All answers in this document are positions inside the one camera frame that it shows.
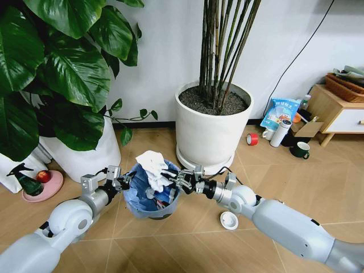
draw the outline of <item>dark green cup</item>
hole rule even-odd
[[[296,145],[289,148],[291,154],[297,158],[309,158],[309,145],[305,142],[297,142]]]

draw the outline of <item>cardboard box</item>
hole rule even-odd
[[[313,138],[320,131],[323,122],[308,122],[300,121],[292,123],[291,130],[296,138]]]

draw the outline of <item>drawer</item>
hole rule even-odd
[[[364,109],[343,109],[325,133],[364,133]]]

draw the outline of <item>brown basket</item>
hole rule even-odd
[[[356,92],[358,94],[364,94],[364,88],[357,85],[357,84],[354,84],[354,83],[352,83],[350,81],[346,81],[346,80],[344,80],[344,79],[342,79],[340,77],[337,77],[333,73],[328,73],[327,76],[329,78],[331,78],[332,80],[334,80],[335,82],[338,82],[339,84],[349,88],[351,91],[354,91],[354,92]]]
[[[343,100],[349,102],[364,102],[364,94],[358,94],[351,91],[349,88],[339,84],[328,76],[326,76],[325,79],[326,88]]]

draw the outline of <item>red tape roll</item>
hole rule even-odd
[[[248,134],[246,136],[246,143],[248,143],[249,146],[254,146],[258,144],[258,135],[257,134]]]

